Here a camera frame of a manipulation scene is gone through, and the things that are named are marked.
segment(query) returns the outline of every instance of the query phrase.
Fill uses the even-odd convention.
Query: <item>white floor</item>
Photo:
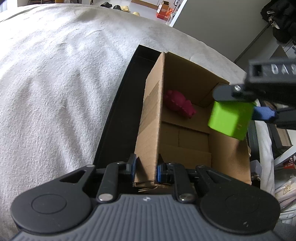
[[[160,18],[156,17],[156,10],[149,8],[149,7],[145,7],[142,6],[140,4],[136,4],[136,3],[132,3],[131,0],[93,0],[94,1],[94,5],[96,6],[100,6],[102,3],[104,2],[109,2],[112,4],[112,8],[115,5],[119,5],[119,6],[128,6],[128,8],[130,9],[130,13],[127,14],[132,14],[133,12],[138,12],[140,14],[140,16],[148,18],[148,19],[152,19],[161,23],[166,23],[165,20],[162,20]]]

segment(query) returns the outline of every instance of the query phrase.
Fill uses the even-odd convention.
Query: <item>orange box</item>
[[[169,2],[163,1],[161,4],[159,4],[157,12],[156,12],[156,17],[160,19],[164,19],[167,10],[170,8]]]

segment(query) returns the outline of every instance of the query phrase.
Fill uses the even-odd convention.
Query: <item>white cloth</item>
[[[231,83],[245,72],[204,43],[104,7],[44,4],[0,13],[0,235],[17,229],[21,192],[92,163],[139,44],[171,51]]]

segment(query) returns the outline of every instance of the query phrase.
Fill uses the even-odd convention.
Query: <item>circular black disc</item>
[[[19,195],[10,210],[21,229],[52,234],[83,222],[91,212],[91,202],[73,183],[48,182]]]
[[[231,182],[212,188],[201,199],[200,210],[211,224],[235,234],[272,230],[280,214],[279,203],[269,193]]]

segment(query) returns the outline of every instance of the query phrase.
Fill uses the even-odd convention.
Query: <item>open cardboard box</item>
[[[135,185],[154,186],[158,154],[164,162],[185,168],[206,165],[251,184],[247,142],[226,136],[207,125],[213,106],[212,91],[226,80],[172,53],[161,53],[146,80],[136,141]],[[163,93],[180,91],[197,113],[186,119],[163,105]]]

